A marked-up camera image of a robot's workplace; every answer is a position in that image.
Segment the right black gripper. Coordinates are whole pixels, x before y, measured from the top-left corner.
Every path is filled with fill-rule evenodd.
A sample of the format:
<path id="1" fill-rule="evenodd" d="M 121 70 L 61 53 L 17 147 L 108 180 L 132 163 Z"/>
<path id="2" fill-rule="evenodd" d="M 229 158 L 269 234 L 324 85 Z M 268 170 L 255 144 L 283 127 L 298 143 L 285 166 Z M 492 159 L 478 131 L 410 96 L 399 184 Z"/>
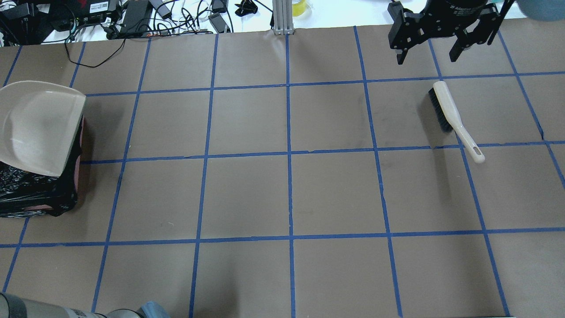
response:
<path id="1" fill-rule="evenodd" d="M 421 12 L 413 12 L 399 0 L 388 3 L 393 26 L 388 34 L 397 64 L 403 65 L 408 51 L 432 38 L 456 37 L 449 51 L 456 62 L 474 44 L 491 45 L 514 0 L 504 0 L 501 9 L 488 0 L 428 0 Z"/>

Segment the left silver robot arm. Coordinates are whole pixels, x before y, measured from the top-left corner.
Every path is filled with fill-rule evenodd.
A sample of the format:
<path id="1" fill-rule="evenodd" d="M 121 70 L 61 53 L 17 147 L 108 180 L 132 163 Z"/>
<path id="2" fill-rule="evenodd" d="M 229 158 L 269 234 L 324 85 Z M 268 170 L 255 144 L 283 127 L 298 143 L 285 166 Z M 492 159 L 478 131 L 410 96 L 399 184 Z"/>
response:
<path id="1" fill-rule="evenodd" d="M 0 295 L 2 318 L 170 318 L 171 315 L 157 302 L 149 301 L 139 309 L 121 308 L 105 314 L 89 310 L 20 298 L 16 295 Z"/>

